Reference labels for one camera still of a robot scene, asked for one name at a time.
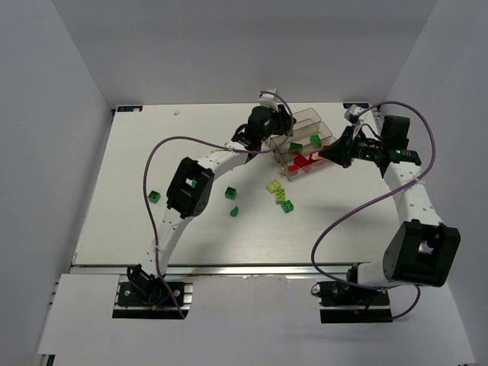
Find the red long lego brick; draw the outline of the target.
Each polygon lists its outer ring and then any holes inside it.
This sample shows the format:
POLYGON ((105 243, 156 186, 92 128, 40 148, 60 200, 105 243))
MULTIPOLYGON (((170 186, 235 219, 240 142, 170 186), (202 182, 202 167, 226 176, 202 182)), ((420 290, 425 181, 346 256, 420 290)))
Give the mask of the red long lego brick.
POLYGON ((301 169, 301 164, 303 162, 310 162, 311 161, 309 159, 307 159, 305 156, 301 155, 301 154, 298 154, 297 156, 294 157, 294 164, 298 165, 301 169))

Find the long dark green lego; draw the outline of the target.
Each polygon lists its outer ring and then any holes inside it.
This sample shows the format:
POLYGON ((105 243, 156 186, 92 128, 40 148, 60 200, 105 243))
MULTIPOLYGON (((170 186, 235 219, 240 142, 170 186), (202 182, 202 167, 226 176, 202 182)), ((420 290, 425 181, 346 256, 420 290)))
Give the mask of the long dark green lego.
POLYGON ((321 149, 323 146, 321 137, 319 134, 313 134, 310 136, 310 144, 315 149, 321 149))

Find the red rounded flower lego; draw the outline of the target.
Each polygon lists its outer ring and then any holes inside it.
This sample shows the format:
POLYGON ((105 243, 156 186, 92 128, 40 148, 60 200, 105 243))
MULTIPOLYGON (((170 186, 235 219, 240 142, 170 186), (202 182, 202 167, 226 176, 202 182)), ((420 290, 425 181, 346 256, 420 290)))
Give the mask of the red rounded flower lego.
POLYGON ((321 159, 323 159, 323 158, 322 158, 322 156, 319 155, 318 151, 311 152, 311 154, 309 156, 309 160, 312 162, 319 161, 321 159))

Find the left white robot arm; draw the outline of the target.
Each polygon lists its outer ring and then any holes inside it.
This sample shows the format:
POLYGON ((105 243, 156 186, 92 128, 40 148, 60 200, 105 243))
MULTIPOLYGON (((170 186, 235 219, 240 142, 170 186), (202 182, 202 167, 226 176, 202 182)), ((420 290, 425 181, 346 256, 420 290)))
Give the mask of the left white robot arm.
POLYGON ((266 154, 263 142, 272 135, 289 138, 296 120, 287 103, 276 108, 258 106, 252 109, 248 122, 239 126, 225 146, 218 146, 189 136, 172 136, 158 142, 149 153, 143 173, 144 204, 154 233, 151 262, 155 275, 164 278, 169 259, 188 224, 202 214, 210 200, 213 183, 236 167, 245 165, 258 155, 266 154), (210 155, 180 161, 166 192, 165 211, 162 222, 156 225, 150 207, 147 178, 149 167, 157 150, 165 143, 187 140, 215 148, 210 155))

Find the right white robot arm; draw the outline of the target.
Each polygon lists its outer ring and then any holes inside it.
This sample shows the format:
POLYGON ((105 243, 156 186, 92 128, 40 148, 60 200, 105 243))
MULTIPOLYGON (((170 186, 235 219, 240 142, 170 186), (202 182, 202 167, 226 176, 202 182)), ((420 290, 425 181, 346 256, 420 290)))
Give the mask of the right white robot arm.
POLYGON ((421 159, 408 147, 410 120, 386 116, 377 139, 359 124, 348 126, 320 156, 344 168, 356 160, 373 162, 393 194, 400 227, 381 259, 353 265, 349 282, 363 288, 392 285, 441 287, 461 242, 461 234, 436 213, 422 183, 421 159))

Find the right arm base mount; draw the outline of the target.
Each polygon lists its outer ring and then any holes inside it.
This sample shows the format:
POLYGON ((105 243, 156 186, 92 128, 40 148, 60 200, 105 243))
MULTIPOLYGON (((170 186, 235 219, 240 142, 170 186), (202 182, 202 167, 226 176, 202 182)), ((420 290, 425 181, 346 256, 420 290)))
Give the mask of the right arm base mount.
POLYGON ((317 281, 310 294, 319 300, 322 324, 391 323, 393 315, 386 291, 353 286, 358 281, 358 263, 339 281, 337 274, 329 273, 327 281, 317 281))

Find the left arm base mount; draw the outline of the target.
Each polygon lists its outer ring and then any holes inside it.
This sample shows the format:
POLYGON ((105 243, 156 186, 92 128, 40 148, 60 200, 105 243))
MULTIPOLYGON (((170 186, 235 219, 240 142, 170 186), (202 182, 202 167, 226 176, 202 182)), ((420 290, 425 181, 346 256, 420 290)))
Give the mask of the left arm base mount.
POLYGON ((183 320, 190 309, 193 284, 183 281, 167 283, 141 265, 127 268, 126 279, 117 286, 113 319, 183 320))

